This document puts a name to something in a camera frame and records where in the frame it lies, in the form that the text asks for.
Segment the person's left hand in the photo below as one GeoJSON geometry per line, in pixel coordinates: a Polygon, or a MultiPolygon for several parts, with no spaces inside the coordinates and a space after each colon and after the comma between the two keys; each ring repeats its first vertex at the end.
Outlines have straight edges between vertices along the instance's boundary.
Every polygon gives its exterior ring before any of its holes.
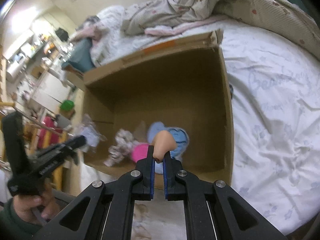
{"type": "Polygon", "coordinates": [[[40,196],[16,195],[13,198],[13,208],[21,220],[37,225],[43,225],[44,221],[54,218],[60,212],[48,181],[45,181],[44,191],[40,196]]]}

